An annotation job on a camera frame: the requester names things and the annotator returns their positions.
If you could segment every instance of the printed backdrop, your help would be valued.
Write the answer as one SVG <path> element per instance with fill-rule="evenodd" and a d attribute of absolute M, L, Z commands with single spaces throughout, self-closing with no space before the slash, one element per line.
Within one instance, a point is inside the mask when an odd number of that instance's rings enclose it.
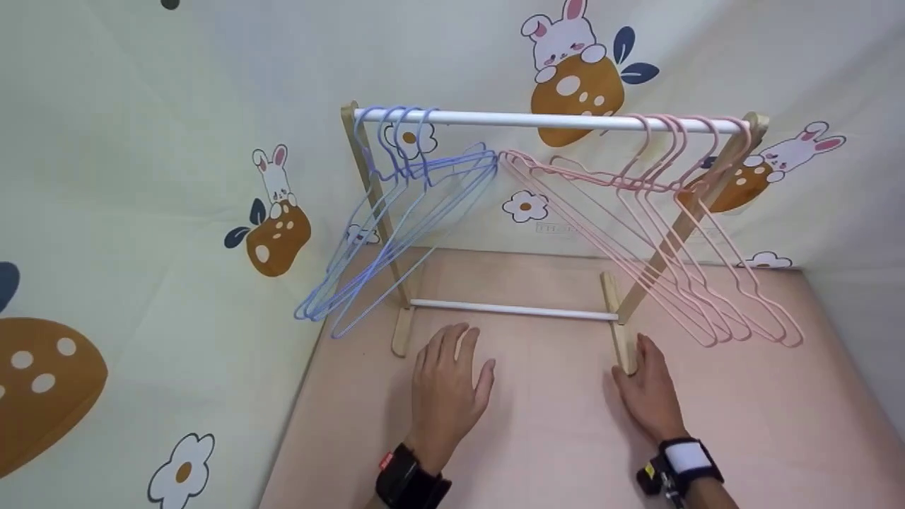
<path fill-rule="evenodd" d="M 902 26 L 894 0 L 4 3 L 0 499 L 256 506 L 320 328 L 292 312 L 337 242 L 381 242 L 349 221 L 362 188 L 340 105 L 762 112 L 767 137 L 713 211 L 753 266 L 826 271 L 857 263 L 841 239 L 859 214 L 900 196 L 879 191 L 901 189 Z M 371 144 L 614 170 L 643 140 L 413 129 L 371 125 Z M 549 200 L 501 172 L 418 244 L 595 255 Z"/>

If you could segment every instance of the wooden rack leg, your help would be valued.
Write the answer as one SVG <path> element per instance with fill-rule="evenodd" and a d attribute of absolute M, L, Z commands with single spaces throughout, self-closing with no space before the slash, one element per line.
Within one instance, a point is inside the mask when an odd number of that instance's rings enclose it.
<path fill-rule="evenodd" d="M 610 273 L 600 273 L 600 284 L 604 287 L 604 301 L 608 312 L 616 312 L 619 309 L 619 288 L 616 280 Z M 634 375 L 638 370 L 635 349 L 637 341 L 629 332 L 628 326 L 619 322 L 609 322 L 610 332 L 613 334 L 613 348 L 616 351 L 616 361 L 629 375 Z"/>
<path fill-rule="evenodd" d="M 424 266 L 420 266 L 405 279 L 409 284 L 409 295 L 412 298 L 421 290 L 421 272 Z M 399 316 L 396 317 L 396 327 L 393 330 L 393 342 L 390 344 L 390 350 L 396 357 L 405 358 L 408 354 L 408 344 L 411 339 L 412 319 L 414 318 L 414 306 L 407 308 L 399 308 Z"/>
<path fill-rule="evenodd" d="M 748 151 L 738 158 L 736 165 L 741 164 L 741 162 L 744 161 L 758 145 L 760 145 L 764 135 L 767 134 L 769 123 L 767 117 L 757 114 L 754 111 L 745 115 L 744 120 L 751 126 L 751 143 L 748 146 Z M 723 150 L 717 156 L 716 162 L 713 163 L 713 170 L 715 171 L 721 166 L 729 163 L 731 158 L 735 154 L 738 154 L 744 147 L 745 137 L 741 134 L 733 134 L 726 143 L 726 146 L 723 147 Z M 726 171 L 719 175 L 719 179 L 714 185 L 709 186 L 707 189 L 702 189 L 702 187 L 699 186 L 691 195 L 691 199 L 688 202 L 691 204 L 689 212 L 691 213 L 691 216 L 694 217 L 695 221 L 700 221 L 704 216 L 704 209 L 700 206 L 699 201 L 705 207 L 710 208 L 710 206 L 713 205 L 713 202 L 717 200 L 717 197 L 723 192 L 723 189 L 735 178 L 736 165 L 727 168 Z M 660 243 L 660 251 L 668 255 L 679 253 L 681 246 L 695 230 L 695 227 L 696 226 L 688 215 L 679 214 L 679 217 L 676 218 L 675 222 L 672 224 L 672 230 L 675 234 L 670 233 L 663 239 Z M 655 253 L 653 258 L 651 258 L 651 261 L 648 262 L 647 266 L 644 268 L 642 275 L 644 283 L 636 282 L 619 306 L 618 313 L 620 324 L 625 325 L 628 322 L 629 318 L 632 317 L 632 313 L 638 309 L 641 301 L 647 295 L 648 289 L 656 283 L 664 269 L 666 269 L 666 259 L 659 252 Z"/>
<path fill-rule="evenodd" d="M 371 150 L 370 142 L 367 140 L 367 131 L 365 130 L 364 123 L 359 124 L 358 129 L 355 129 L 355 109 L 357 107 L 358 103 L 352 101 L 340 109 L 339 116 L 342 118 L 342 125 L 346 129 L 346 138 L 348 139 L 349 148 L 352 149 L 352 156 L 355 158 L 355 164 L 358 167 L 358 175 L 361 177 L 361 184 L 365 187 L 365 191 L 369 188 L 371 189 L 371 192 L 367 194 L 367 200 L 374 210 L 374 218 L 377 218 L 383 211 L 384 190 L 380 186 L 379 179 L 371 178 L 371 172 L 367 167 L 365 153 L 356 141 L 357 134 L 358 139 L 361 140 L 361 145 L 364 145 L 368 151 Z M 380 234 L 383 242 L 386 242 L 390 238 L 390 235 L 393 234 L 393 223 L 390 220 L 389 214 L 384 215 L 377 221 L 377 232 Z M 415 270 L 411 276 L 409 276 L 409 280 L 417 278 L 420 272 L 420 269 Z M 399 264 L 396 260 L 390 262 L 390 273 L 393 275 L 394 282 L 398 282 L 402 279 L 402 272 L 399 271 Z M 417 284 L 418 282 L 415 280 L 413 286 L 417 287 Z M 408 282 L 401 282 L 396 287 L 396 293 L 399 295 L 400 309 L 399 316 L 396 318 L 396 328 L 393 333 L 393 342 L 390 345 L 390 350 L 398 357 L 405 357 L 408 352 L 408 332 L 412 324 L 412 315 L 414 314 L 414 308 L 412 308 L 411 302 L 412 294 L 409 291 Z"/>

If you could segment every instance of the white rod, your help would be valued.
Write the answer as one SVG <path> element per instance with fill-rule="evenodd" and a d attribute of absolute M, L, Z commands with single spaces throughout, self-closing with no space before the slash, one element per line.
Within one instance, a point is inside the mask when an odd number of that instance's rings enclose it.
<path fill-rule="evenodd" d="M 409 111 L 402 119 L 403 110 L 395 110 L 386 117 L 387 120 L 403 123 L 417 123 L 424 116 L 423 111 Z M 365 122 L 379 122 L 386 115 L 384 109 L 374 109 L 365 114 L 362 108 L 356 108 L 355 119 L 364 115 Z M 466 125 L 466 126 L 507 126 L 533 128 L 565 128 L 587 130 L 644 130 L 644 124 L 634 117 L 595 117 L 591 115 L 539 115 L 534 113 L 495 113 L 489 111 L 432 111 L 428 120 L 434 124 Z M 669 130 L 662 120 L 647 119 L 651 130 Z M 700 120 L 681 119 L 682 126 L 688 132 L 710 132 L 707 124 Z M 713 120 L 717 130 L 723 134 L 738 134 L 741 131 L 734 122 Z"/>
<path fill-rule="evenodd" d="M 530 316 L 552 316 L 556 318 L 578 318 L 579 320 L 597 320 L 615 322 L 619 315 L 614 312 L 571 311 L 564 309 L 528 308 L 524 306 L 501 306 L 498 304 L 458 303 L 454 301 L 435 301 L 432 299 L 412 299 L 414 307 L 453 309 L 460 311 L 501 312 L 505 314 L 527 314 Z"/>

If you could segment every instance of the dark blue leaf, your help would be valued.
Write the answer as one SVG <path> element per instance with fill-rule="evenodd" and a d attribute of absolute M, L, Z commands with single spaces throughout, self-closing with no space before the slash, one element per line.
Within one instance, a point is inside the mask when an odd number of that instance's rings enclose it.
<path fill-rule="evenodd" d="M 660 74 L 660 70 L 657 69 L 656 65 L 637 62 L 623 69 L 622 79 L 630 85 L 640 85 L 641 83 L 649 82 L 657 74 Z"/>
<path fill-rule="evenodd" d="M 0 262 L 0 312 L 13 300 L 19 287 L 19 269 L 9 262 Z"/>
<path fill-rule="evenodd" d="M 230 230 L 228 234 L 226 234 L 226 238 L 224 238 L 224 245 L 227 249 L 233 249 L 237 245 L 242 243 L 242 239 L 248 235 L 248 232 L 252 229 L 248 226 L 239 226 L 238 228 L 233 228 Z"/>
<path fill-rule="evenodd" d="M 252 202 L 252 212 L 248 215 L 248 220 L 257 226 L 263 223 L 266 218 L 267 208 L 264 207 L 264 202 L 260 198 L 255 198 L 254 202 Z"/>
<path fill-rule="evenodd" d="M 624 26 L 619 29 L 616 39 L 613 41 L 613 56 L 616 63 L 622 63 L 628 58 L 628 53 L 632 52 L 634 47 L 634 30 L 631 26 Z"/>

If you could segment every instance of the white daisy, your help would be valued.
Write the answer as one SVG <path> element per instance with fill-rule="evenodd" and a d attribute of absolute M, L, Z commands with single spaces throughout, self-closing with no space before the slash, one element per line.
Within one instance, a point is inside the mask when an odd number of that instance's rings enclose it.
<path fill-rule="evenodd" d="M 777 256 L 772 251 L 761 251 L 745 260 L 745 265 L 752 269 L 787 269 L 792 266 L 792 260 L 784 256 Z"/>
<path fill-rule="evenodd" d="M 535 195 L 527 189 L 512 195 L 512 198 L 503 204 L 503 212 L 512 215 L 516 223 L 526 223 L 530 219 L 543 219 L 547 217 L 547 197 Z"/>
<path fill-rule="evenodd" d="M 418 152 L 418 124 L 402 124 L 399 126 L 399 132 L 394 136 L 395 124 L 389 124 L 384 127 L 384 139 L 386 144 L 396 149 L 399 157 L 408 160 L 415 160 L 421 157 Z M 424 154 L 430 154 L 437 148 L 437 138 L 433 137 L 433 124 L 421 125 L 421 151 Z"/>
<path fill-rule="evenodd" d="M 362 231 L 359 225 L 349 225 L 346 240 L 350 244 L 380 244 L 380 235 L 376 231 Z"/>
<path fill-rule="evenodd" d="M 214 436 L 189 433 L 173 448 L 169 460 L 160 466 L 148 483 L 148 500 L 160 509 L 183 509 L 188 499 L 207 486 L 210 471 L 207 459 L 214 452 Z"/>

